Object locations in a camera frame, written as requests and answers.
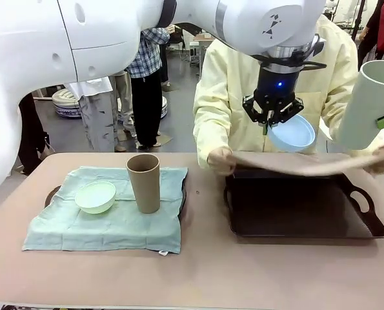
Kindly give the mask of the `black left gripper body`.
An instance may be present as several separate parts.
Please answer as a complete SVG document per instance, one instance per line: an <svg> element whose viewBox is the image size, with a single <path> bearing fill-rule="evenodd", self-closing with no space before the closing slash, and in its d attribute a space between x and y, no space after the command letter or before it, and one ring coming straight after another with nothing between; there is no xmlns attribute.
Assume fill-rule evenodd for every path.
<svg viewBox="0 0 384 310"><path fill-rule="evenodd" d="M294 89L299 71L276 73L261 67L254 99L263 112L275 110L278 101L289 104L294 100Z"/></svg>

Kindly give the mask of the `person's right hand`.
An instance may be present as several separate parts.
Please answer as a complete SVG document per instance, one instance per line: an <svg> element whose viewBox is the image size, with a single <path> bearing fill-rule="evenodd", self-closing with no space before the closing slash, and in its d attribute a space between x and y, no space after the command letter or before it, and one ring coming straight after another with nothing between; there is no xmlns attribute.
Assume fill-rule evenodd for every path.
<svg viewBox="0 0 384 310"><path fill-rule="evenodd" d="M208 154L207 163L213 171L224 176L231 175L236 168L236 159L229 147L219 147L212 150Z"/></svg>

